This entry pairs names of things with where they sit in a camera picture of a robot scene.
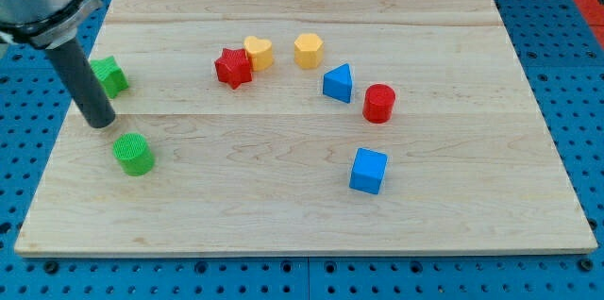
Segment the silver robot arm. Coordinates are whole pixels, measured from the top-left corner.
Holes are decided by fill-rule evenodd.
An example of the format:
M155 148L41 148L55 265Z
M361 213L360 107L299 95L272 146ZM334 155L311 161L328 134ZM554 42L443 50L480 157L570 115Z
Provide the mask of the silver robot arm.
M1 42L57 48L102 6L102 0L1 0Z

